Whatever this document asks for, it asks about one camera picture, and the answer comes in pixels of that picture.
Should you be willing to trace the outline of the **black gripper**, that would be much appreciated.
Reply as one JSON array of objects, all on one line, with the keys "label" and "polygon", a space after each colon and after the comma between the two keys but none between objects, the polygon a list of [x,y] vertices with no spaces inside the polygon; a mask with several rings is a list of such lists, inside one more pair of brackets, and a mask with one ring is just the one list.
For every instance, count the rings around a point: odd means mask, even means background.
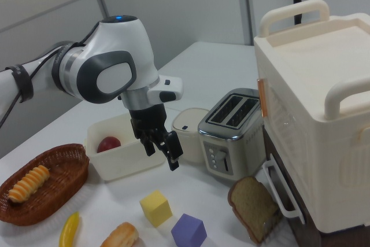
[{"label": "black gripper", "polygon": [[165,106],[158,104],[142,110],[130,110],[129,113],[134,136],[141,141],[146,154],[151,156],[156,152],[155,144],[165,155],[169,169],[176,170],[183,149],[177,133],[167,132],[164,127],[167,118]]}]

